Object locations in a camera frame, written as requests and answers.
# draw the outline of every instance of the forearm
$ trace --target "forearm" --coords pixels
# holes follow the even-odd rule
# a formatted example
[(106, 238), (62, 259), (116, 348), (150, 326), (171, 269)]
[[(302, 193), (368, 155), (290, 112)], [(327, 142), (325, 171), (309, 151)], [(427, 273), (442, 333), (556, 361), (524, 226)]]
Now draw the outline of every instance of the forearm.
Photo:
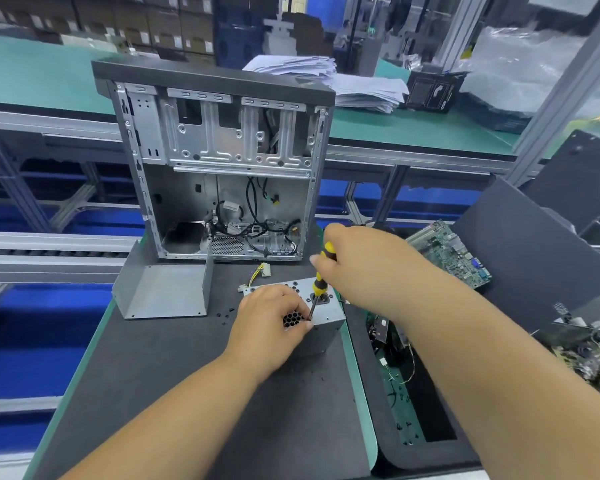
[(63, 480), (198, 480), (257, 387), (221, 356), (140, 413)]
[(598, 478), (599, 393), (462, 282), (419, 271), (394, 318), (491, 478)]

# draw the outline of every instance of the person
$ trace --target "person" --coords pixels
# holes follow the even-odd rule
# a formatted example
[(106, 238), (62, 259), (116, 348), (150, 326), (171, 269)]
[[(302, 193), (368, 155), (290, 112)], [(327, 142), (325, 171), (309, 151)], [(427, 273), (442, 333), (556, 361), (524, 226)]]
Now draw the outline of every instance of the person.
[[(338, 261), (315, 268), (353, 304), (398, 323), (492, 480), (600, 479), (600, 394), (463, 282), (399, 237), (331, 224)], [(259, 384), (311, 329), (293, 290), (245, 297), (226, 349), (114, 434), (64, 480), (204, 478)]]

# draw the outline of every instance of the yellow screwdriver handle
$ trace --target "yellow screwdriver handle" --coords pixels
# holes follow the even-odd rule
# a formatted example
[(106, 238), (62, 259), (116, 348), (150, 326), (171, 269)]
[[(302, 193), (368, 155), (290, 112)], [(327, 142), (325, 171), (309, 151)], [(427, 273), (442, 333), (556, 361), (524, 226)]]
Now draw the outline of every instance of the yellow screwdriver handle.
[[(333, 247), (333, 244), (327, 242), (322, 252), (320, 253), (323, 256), (327, 256), (329, 259), (333, 259), (334, 261), (338, 261), (336, 255), (336, 249)], [(313, 282), (313, 294), (318, 296), (322, 296), (327, 291), (327, 282), (322, 279), (320, 273), (315, 274), (315, 281)]]

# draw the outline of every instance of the black anti-static mat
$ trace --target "black anti-static mat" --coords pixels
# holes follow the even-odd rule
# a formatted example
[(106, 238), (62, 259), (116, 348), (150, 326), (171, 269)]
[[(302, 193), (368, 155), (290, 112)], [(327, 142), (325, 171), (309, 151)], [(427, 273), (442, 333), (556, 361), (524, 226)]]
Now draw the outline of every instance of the black anti-static mat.
[[(215, 359), (235, 319), (236, 310), (229, 309), (242, 297), (238, 285), (256, 266), (216, 264), (207, 317), (125, 321), (116, 308), (28, 477), (55, 480), (168, 389)], [(306, 261), (271, 267), (271, 282), (314, 273)], [(208, 478), (340, 480), (368, 475), (338, 336), (325, 354), (286, 364), (258, 389)]]

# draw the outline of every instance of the green circuit board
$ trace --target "green circuit board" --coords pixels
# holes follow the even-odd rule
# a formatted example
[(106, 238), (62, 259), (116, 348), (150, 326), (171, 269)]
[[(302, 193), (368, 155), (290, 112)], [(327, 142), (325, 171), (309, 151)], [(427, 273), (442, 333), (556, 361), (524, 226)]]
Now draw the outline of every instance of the green circuit board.
[(407, 242), (449, 274), (476, 289), (491, 281), (491, 274), (467, 250), (458, 234), (444, 221), (436, 221), (412, 235)]

